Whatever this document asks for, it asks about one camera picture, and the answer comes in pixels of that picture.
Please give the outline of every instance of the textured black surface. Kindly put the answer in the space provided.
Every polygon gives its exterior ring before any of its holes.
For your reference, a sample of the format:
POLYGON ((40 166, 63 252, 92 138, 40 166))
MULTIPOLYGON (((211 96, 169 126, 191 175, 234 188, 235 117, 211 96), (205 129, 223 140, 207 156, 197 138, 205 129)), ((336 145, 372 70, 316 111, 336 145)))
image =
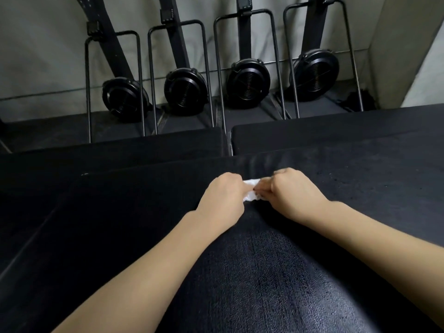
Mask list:
POLYGON ((412 131, 440 130, 444 104, 395 110, 330 114, 268 123, 238 125, 231 131, 235 155, 303 145, 364 140, 412 131))
POLYGON ((0 156, 0 272, 79 175, 226 154, 209 128, 0 156))
MULTIPOLYGON (((0 280, 0 330, 49 332, 226 171, 252 179, 301 169, 329 199, 443 246, 442 140, 412 132, 83 176, 0 280)), ((347 252, 257 201, 198 259, 158 331, 440 330, 347 252)))

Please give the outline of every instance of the gray wall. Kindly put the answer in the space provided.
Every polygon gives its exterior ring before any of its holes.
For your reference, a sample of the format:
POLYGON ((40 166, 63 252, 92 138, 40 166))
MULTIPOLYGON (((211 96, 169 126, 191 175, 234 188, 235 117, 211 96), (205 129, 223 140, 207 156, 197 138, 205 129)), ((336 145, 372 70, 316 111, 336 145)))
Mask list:
MULTIPOLYGON (((443 17, 444 0, 385 0, 369 49, 381 108, 402 105, 443 17)), ((435 67, 442 70, 443 65, 435 67)), ((442 85, 429 85, 442 90, 442 85)))
POLYGON ((402 107, 444 103, 444 23, 436 35, 402 107))
MULTIPOLYGON (((269 8, 274 12, 280 58, 286 58, 282 12, 286 5, 297 0, 253 0, 254 8, 269 8)), ((368 49, 380 16, 384 0, 346 0, 355 49, 368 49)), ((182 20, 198 18, 207 29, 210 69, 216 68, 212 26, 214 19, 236 9, 235 0, 177 0, 182 20)), ((144 78, 149 78, 146 33, 160 23, 158 0, 105 0, 116 31, 133 29, 142 39, 144 78)), ((293 18, 293 55, 301 50, 305 9, 293 18)), ((86 17, 76 0, 2 0, 0 5, 0 117, 5 122, 78 114, 86 111, 84 91, 83 43, 86 39, 86 17)), ((269 19, 265 15, 252 19, 252 51, 263 61, 273 61, 269 19)), ((204 70, 203 50, 198 27, 184 28, 190 63, 204 70)), ((223 40, 222 67, 238 60, 237 26, 235 20, 220 26, 223 40)), ((123 50, 133 74, 137 74, 136 50, 133 38, 121 38, 123 50)), ((322 46, 332 50, 347 50, 345 29, 339 5, 331 6, 327 15, 322 46)), ((156 77, 164 77, 174 69, 166 33, 153 37, 156 77)), ((362 72, 367 51, 357 53, 358 68, 362 72)), ((348 54, 338 55, 341 62, 340 79, 352 78, 348 54)), ((112 73, 97 44, 91 46, 92 109, 105 110, 100 85, 112 73)), ((286 65, 285 80, 288 79, 286 65)), ((276 86, 276 72, 269 66, 276 86)), ((212 73, 213 93, 217 94, 216 73, 212 73)), ((156 97, 163 98, 163 79, 155 82, 156 97)), ((144 86, 149 89, 150 83, 144 86)))

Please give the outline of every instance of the left hand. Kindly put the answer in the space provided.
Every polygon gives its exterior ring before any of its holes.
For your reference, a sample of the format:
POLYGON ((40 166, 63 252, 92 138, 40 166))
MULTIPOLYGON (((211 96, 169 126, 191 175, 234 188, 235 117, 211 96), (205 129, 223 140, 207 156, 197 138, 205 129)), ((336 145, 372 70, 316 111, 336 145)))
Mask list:
POLYGON ((242 216, 243 198, 252 189, 239 174, 224 173, 210 183, 195 212, 220 235, 242 216))

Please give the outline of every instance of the white cloth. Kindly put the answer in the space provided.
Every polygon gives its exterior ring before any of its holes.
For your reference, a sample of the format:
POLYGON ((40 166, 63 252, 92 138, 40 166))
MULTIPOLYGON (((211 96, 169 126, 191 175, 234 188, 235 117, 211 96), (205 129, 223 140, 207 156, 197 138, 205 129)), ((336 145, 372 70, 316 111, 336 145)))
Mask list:
MULTIPOLYGON (((248 185, 252 185, 253 187, 258 184, 258 182, 261 179, 251 179, 251 180, 244 180, 244 182, 248 185)), ((261 195, 256 194, 254 191, 248 192, 247 196, 244 197, 245 201, 254 201, 254 200, 265 200, 261 195)))

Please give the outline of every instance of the padded seat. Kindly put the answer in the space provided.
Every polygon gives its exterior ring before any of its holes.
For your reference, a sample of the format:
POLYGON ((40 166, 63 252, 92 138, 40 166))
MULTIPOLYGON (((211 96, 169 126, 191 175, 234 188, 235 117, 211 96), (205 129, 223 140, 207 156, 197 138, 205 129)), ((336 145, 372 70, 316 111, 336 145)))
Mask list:
POLYGON ((234 126, 233 154, 253 154, 304 145, 442 130, 444 104, 406 107, 234 126))
POLYGON ((215 127, 0 156, 0 271, 81 174, 224 155, 215 127))

